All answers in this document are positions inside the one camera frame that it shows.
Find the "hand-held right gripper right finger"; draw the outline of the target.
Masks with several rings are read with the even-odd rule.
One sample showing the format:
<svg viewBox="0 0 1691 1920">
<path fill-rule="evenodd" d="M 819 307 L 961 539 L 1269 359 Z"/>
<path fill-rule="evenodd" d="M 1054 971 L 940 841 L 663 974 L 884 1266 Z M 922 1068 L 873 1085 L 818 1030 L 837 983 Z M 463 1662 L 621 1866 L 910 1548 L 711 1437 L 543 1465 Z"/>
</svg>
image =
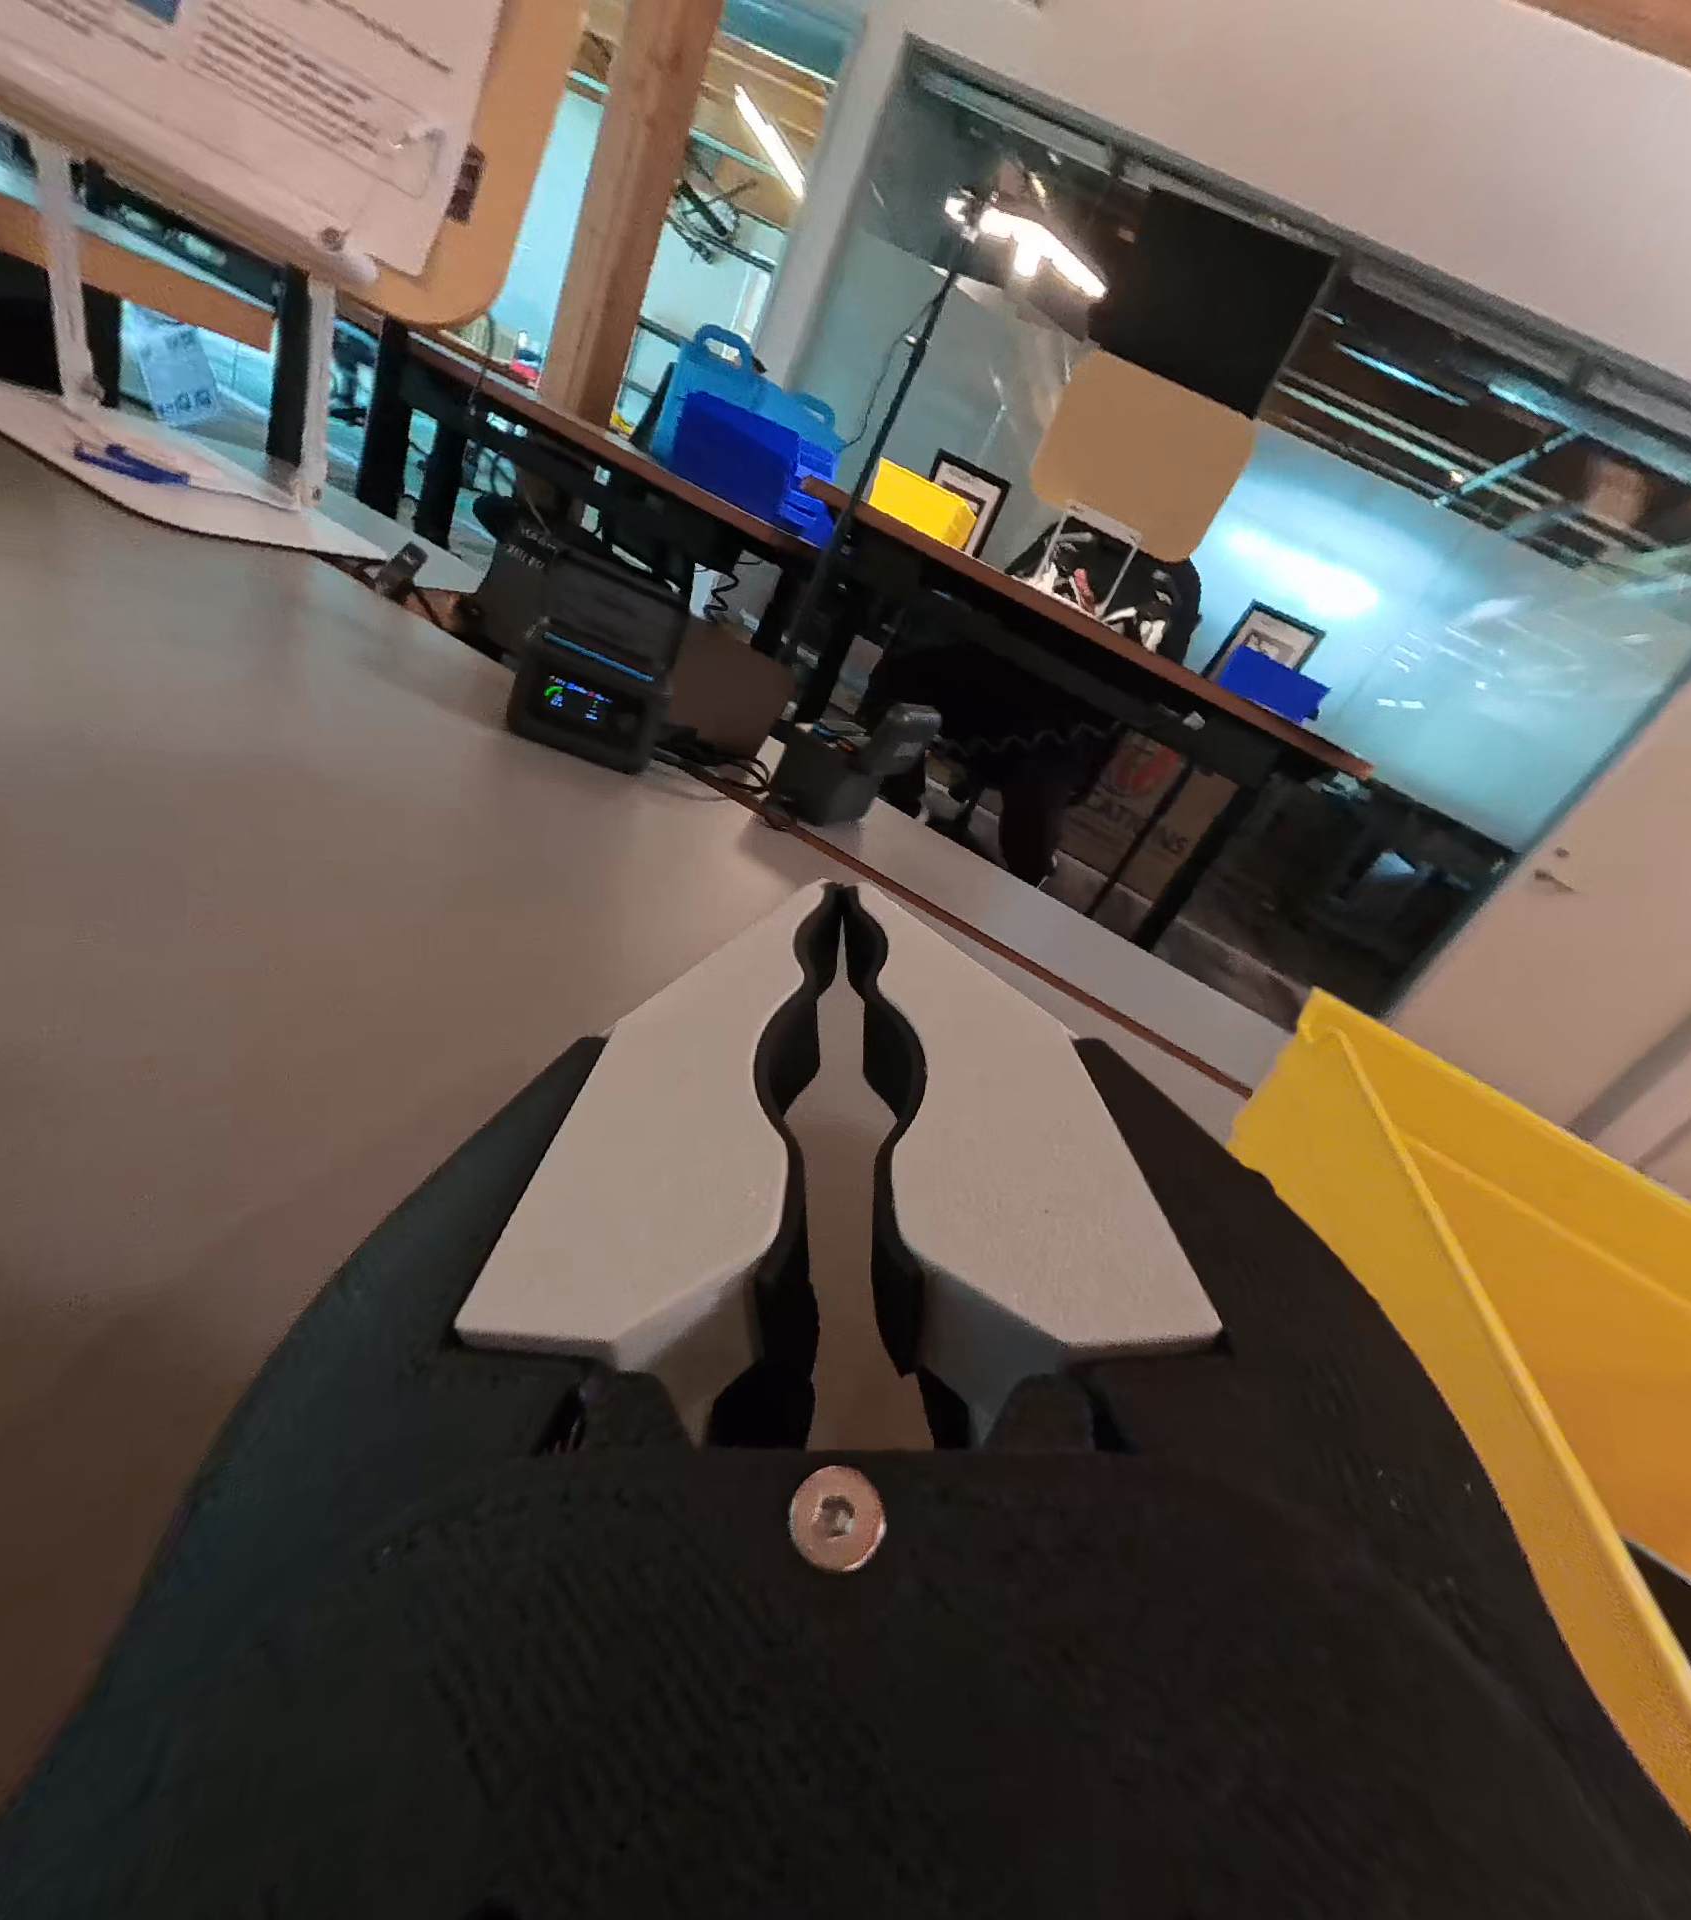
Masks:
<svg viewBox="0 0 1691 1920">
<path fill-rule="evenodd" d="M 876 1163 L 880 1340 L 933 1444 L 991 1437 L 1029 1381 L 1211 1352 L 1224 1321 L 1055 1015 L 873 887 L 844 891 Z"/>
</svg>

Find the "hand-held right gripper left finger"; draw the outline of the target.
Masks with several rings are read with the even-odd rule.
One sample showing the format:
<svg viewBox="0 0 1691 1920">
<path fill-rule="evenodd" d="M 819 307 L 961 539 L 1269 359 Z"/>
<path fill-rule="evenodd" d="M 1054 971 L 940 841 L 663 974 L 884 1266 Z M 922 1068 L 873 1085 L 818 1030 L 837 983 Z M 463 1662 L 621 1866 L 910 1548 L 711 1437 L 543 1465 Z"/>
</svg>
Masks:
<svg viewBox="0 0 1691 1920">
<path fill-rule="evenodd" d="M 787 1127 L 844 890 L 815 884 L 623 1015 L 455 1318 L 463 1345 L 667 1388 L 688 1437 L 802 1448 L 819 1312 Z"/>
</svg>

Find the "yellow plastic bin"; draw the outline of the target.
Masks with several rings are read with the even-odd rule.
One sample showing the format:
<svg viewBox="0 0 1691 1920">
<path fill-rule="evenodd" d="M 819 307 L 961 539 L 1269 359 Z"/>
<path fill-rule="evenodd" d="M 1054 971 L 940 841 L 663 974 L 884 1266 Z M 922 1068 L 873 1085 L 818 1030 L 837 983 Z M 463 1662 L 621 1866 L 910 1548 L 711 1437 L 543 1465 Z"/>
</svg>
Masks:
<svg viewBox="0 0 1691 1920">
<path fill-rule="evenodd" d="M 974 499 L 892 459 L 878 462 L 863 502 L 929 540 L 952 546 L 955 553 L 972 553 L 976 533 Z"/>
<path fill-rule="evenodd" d="M 1314 994 L 1232 1149 L 1440 1388 L 1566 1646 L 1691 1829 L 1691 1203 Z"/>
</svg>

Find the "dark charger dock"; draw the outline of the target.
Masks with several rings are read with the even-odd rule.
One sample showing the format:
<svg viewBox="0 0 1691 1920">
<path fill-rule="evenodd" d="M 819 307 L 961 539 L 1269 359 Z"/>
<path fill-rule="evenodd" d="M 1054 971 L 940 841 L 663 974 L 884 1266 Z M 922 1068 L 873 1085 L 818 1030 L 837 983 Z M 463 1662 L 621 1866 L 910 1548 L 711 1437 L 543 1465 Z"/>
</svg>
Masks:
<svg viewBox="0 0 1691 1920">
<path fill-rule="evenodd" d="M 870 729 L 799 721 L 766 786 L 766 809 L 811 828 L 858 823 L 884 788 L 925 768 L 940 724 L 940 712 L 919 703 L 887 709 Z"/>
</svg>

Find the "black power station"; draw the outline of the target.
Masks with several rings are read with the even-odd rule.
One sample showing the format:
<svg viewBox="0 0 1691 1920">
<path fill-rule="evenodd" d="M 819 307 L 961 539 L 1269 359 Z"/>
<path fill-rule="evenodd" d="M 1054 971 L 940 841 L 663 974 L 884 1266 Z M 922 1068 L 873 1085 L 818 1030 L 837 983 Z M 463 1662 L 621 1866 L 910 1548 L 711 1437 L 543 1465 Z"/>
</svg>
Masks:
<svg viewBox="0 0 1691 1920">
<path fill-rule="evenodd" d="M 514 668 L 514 736 L 632 777 L 649 765 L 688 631 L 676 591 L 515 521 L 466 602 L 466 628 Z"/>
</svg>

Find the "blue plastic bin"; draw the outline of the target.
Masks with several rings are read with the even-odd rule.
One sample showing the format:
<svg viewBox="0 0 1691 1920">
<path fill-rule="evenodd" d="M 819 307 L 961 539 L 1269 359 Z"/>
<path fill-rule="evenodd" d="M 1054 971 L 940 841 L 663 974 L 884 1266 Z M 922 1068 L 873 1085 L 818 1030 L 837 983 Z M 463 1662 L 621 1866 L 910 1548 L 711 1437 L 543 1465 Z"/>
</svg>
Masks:
<svg viewBox="0 0 1691 1920">
<path fill-rule="evenodd" d="M 837 476 L 837 433 L 792 406 L 791 425 L 714 392 L 686 399 L 669 469 L 726 505 L 796 536 L 810 546 L 834 540 L 837 517 L 807 491 L 807 481 Z"/>
<path fill-rule="evenodd" d="M 1255 644 L 1229 650 L 1215 684 L 1295 727 L 1314 724 L 1332 691 Z"/>
</svg>

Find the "black-legged wooden table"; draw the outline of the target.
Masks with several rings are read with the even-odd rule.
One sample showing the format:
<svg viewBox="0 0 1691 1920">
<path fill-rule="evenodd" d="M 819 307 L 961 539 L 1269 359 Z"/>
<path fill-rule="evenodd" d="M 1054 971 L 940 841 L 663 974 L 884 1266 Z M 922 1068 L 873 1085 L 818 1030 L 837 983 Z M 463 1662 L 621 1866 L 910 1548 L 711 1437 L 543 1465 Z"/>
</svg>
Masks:
<svg viewBox="0 0 1691 1920">
<path fill-rule="evenodd" d="M 400 323 L 384 323 L 378 340 L 378 395 L 358 472 L 362 502 L 382 507 L 399 488 L 406 443 L 395 443 L 395 432 L 408 433 L 412 418 L 433 421 L 433 450 L 418 491 L 418 536 L 451 533 L 470 450 L 482 447 L 545 484 L 555 499 L 592 510 L 610 536 L 633 536 L 641 561 L 693 562 L 715 577 L 736 573 L 744 561 L 774 566 L 782 583 L 755 640 L 771 659 L 799 655 L 796 605 L 822 558 L 810 540 L 693 485 L 607 429 L 562 415 L 485 358 Z M 1076 605 L 933 540 L 892 513 L 854 510 L 844 595 L 856 617 L 815 642 L 804 716 L 822 714 L 830 703 L 854 633 L 867 620 L 926 613 L 961 642 L 988 647 L 1124 734 L 1173 751 L 1184 779 L 1215 775 L 1232 786 L 1215 820 L 1135 926 L 1133 942 L 1146 949 L 1184 913 L 1276 782 L 1366 782 L 1373 775 L 1369 761 L 1318 734 L 1144 650 Z"/>
</svg>

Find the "framed marker picture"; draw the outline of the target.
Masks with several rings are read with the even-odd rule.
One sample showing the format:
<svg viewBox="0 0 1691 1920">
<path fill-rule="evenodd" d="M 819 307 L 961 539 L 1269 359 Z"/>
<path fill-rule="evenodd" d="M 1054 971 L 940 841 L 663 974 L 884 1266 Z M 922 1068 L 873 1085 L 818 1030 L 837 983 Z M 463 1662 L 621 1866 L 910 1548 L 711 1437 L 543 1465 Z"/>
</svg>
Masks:
<svg viewBox="0 0 1691 1920">
<path fill-rule="evenodd" d="M 1324 628 L 1304 624 L 1289 613 L 1281 613 L 1263 602 L 1252 602 L 1243 617 L 1233 624 L 1229 636 L 1217 642 L 1217 650 L 1204 668 L 1209 681 L 1217 681 L 1229 659 L 1240 650 L 1259 654 L 1276 665 L 1299 673 L 1318 644 L 1324 642 Z"/>
</svg>

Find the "white door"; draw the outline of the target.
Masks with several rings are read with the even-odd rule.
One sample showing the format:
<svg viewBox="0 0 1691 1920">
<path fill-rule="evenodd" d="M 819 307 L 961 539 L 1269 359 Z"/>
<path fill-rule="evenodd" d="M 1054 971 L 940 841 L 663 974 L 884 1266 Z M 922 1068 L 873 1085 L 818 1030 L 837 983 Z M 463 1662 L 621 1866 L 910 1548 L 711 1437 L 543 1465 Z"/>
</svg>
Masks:
<svg viewBox="0 0 1691 1920">
<path fill-rule="evenodd" d="M 1388 1024 L 1551 1122 L 1691 1024 L 1691 675 L 1436 953 Z"/>
</svg>

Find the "tan board on stand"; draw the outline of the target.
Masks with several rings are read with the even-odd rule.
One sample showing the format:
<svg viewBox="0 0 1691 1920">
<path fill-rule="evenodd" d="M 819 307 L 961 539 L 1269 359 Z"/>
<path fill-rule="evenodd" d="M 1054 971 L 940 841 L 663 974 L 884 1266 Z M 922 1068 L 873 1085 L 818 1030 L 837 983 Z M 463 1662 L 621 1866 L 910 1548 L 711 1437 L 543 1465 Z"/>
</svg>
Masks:
<svg viewBox="0 0 1691 1920">
<path fill-rule="evenodd" d="M 1236 488 L 1259 422 L 1106 350 L 1088 350 L 1055 402 L 1029 469 L 1058 520 L 1043 554 L 1085 524 L 1137 554 L 1184 562 Z"/>
</svg>

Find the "black light stand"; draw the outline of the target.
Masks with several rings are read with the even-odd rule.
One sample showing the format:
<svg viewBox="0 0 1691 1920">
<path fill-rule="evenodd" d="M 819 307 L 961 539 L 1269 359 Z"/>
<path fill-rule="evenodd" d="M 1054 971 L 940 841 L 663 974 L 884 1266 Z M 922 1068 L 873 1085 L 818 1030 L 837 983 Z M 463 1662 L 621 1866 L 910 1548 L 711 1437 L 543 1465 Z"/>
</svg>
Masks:
<svg viewBox="0 0 1691 1920">
<path fill-rule="evenodd" d="M 1109 292 L 1085 247 L 1063 227 L 1050 186 L 1022 163 L 1002 160 L 988 186 L 955 190 L 945 201 L 945 221 L 955 232 L 950 262 L 922 313 L 898 339 L 898 350 L 904 350 L 898 377 L 876 378 L 863 462 L 844 502 L 834 510 L 834 529 L 818 553 L 784 628 L 792 655 L 804 644 L 818 647 L 792 705 L 792 724 L 819 721 L 830 709 L 834 687 L 858 631 L 858 617 L 843 613 L 856 524 L 870 505 L 887 447 L 955 296 L 998 306 L 1014 318 L 1085 343 L 1088 317 Z"/>
</svg>

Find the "black panel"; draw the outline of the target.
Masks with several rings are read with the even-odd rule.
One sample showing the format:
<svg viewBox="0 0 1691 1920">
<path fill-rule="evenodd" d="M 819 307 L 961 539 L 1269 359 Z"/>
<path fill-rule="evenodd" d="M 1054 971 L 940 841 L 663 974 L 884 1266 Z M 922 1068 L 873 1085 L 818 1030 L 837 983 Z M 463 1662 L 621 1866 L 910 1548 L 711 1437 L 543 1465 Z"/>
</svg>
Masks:
<svg viewBox="0 0 1691 1920">
<path fill-rule="evenodd" d="M 1152 190 L 1102 247 L 1088 340 L 1252 421 L 1335 274 L 1326 247 Z"/>
</svg>

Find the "instruction board on white stand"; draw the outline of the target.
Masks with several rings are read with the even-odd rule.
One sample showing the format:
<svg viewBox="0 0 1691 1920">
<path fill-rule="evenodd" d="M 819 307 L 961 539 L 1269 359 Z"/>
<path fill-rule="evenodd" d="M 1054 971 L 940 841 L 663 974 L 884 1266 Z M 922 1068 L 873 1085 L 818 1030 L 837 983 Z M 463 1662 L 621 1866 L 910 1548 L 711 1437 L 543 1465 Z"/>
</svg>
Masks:
<svg viewBox="0 0 1691 1920">
<path fill-rule="evenodd" d="M 489 310 L 569 92 L 584 3 L 0 3 L 0 121 L 40 171 L 0 252 L 47 274 L 56 381 L 0 381 L 0 433 L 125 510 L 337 561 L 384 550 L 321 505 L 337 300 L 406 326 Z M 104 244 L 73 167 L 306 274 L 300 457 L 270 478 L 100 402 L 82 293 L 179 321 L 208 293 Z"/>
</svg>

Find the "black picture frame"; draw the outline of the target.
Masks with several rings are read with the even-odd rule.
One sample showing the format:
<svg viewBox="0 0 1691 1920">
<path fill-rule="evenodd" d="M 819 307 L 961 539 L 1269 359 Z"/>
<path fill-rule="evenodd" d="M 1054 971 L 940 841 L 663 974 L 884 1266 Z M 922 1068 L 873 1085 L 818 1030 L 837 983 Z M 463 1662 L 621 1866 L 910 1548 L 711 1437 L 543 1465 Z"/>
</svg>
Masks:
<svg viewBox="0 0 1691 1920">
<path fill-rule="evenodd" d="M 974 510 L 974 528 L 966 539 L 966 553 L 974 561 L 984 558 L 984 546 L 998 528 L 998 520 L 1011 498 L 1011 481 L 940 447 L 929 466 L 929 481 L 952 491 Z"/>
</svg>

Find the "wooden post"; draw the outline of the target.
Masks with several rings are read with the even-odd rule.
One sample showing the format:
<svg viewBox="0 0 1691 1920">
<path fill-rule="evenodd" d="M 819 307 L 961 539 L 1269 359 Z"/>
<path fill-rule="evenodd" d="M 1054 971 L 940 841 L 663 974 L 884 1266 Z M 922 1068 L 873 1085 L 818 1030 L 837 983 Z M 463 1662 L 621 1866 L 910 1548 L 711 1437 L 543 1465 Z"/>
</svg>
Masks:
<svg viewBox="0 0 1691 1920">
<path fill-rule="evenodd" d="M 540 399 L 610 425 L 681 171 L 722 3 L 632 3 L 610 70 Z"/>
</svg>

